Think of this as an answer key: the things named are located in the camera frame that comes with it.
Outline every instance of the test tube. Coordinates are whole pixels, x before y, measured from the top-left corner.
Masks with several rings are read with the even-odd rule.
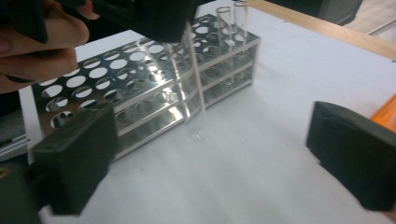
[[[216,9],[218,16],[219,45],[221,47],[230,47],[233,45],[232,39],[232,12],[230,7],[218,7]]]
[[[243,38],[246,43],[248,36],[248,1],[236,1],[233,3],[233,34],[236,40]]]
[[[178,88],[175,88],[175,90],[183,105],[181,109],[184,116],[184,127],[187,128],[187,132],[193,141],[201,142],[206,139],[205,100],[197,54],[191,34],[191,25],[187,23],[180,43],[178,45],[164,44],[164,46],[167,57],[175,69],[176,79],[182,80],[177,83]],[[183,47],[182,55],[178,52],[179,47]],[[186,64],[187,67],[185,69],[180,68],[180,63]]]

